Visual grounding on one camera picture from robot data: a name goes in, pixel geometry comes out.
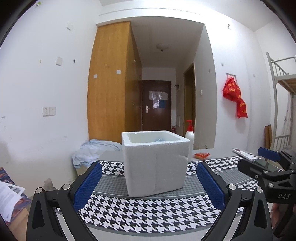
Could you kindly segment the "person right hand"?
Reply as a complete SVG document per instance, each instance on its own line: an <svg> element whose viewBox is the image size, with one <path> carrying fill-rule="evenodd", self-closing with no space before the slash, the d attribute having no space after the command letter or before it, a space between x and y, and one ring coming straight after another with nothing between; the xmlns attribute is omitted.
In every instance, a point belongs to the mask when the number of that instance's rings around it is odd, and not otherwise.
<svg viewBox="0 0 296 241"><path fill-rule="evenodd" d="M280 208L281 208L281 204L277 204L274 203L271 207L271 212L270 212L270 218L271 218L271 226L272 228L277 227L279 221L280 221L280 216L281 216L281 212L280 212Z"/></svg>

